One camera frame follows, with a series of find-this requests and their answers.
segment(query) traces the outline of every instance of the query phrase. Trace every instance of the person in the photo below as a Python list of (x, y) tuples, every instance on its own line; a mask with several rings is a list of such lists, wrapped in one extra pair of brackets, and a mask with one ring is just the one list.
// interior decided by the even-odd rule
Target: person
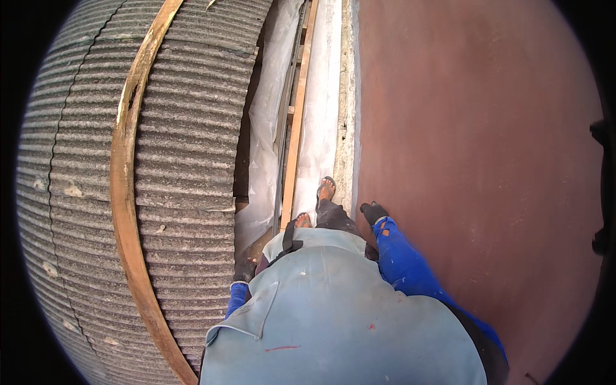
[(336, 184), (240, 266), (224, 321), (206, 335), (200, 384), (504, 384), (494, 330), (443, 290), (376, 202), (367, 245)]

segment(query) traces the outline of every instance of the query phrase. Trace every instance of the corrugated roofing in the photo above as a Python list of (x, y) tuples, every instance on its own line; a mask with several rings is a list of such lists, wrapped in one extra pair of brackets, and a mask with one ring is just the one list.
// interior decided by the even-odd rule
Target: corrugated roofing
[[(43, 64), (22, 128), (17, 193), (26, 261), (54, 331), (92, 384), (179, 383), (132, 301), (108, 194), (120, 93), (162, 3), (81, 3)], [(148, 272), (195, 371), (229, 298), (235, 151), (249, 53), (270, 6), (218, 0), (204, 12), (207, 3), (185, 1), (160, 47), (135, 168)]]

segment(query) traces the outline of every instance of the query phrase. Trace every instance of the hand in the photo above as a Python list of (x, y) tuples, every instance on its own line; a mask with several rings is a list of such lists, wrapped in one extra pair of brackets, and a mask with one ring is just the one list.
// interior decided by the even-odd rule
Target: hand
[(257, 268), (257, 260), (246, 258), (235, 264), (235, 275), (233, 281), (243, 281), (249, 283), (254, 278), (254, 270)]
[(359, 207), (359, 211), (363, 213), (363, 216), (366, 218), (366, 221), (368, 221), (370, 226), (374, 226), (376, 221), (380, 218), (389, 216), (387, 211), (385, 211), (385, 209), (375, 201), (372, 201), (371, 205), (368, 203), (362, 203)]

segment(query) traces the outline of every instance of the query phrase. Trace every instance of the foot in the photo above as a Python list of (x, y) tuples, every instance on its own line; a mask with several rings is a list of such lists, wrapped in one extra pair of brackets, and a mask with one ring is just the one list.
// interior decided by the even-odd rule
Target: foot
[(334, 186), (329, 179), (325, 178), (321, 180), (321, 184), (324, 184), (325, 186), (323, 186), (318, 192), (318, 201), (321, 202), (321, 199), (331, 201), (331, 198), (334, 196), (334, 192), (336, 192), (336, 186)]
[(304, 213), (298, 216), (297, 221), (295, 222), (295, 228), (300, 229), (301, 227), (312, 227), (310, 225), (310, 217), (308, 214)]

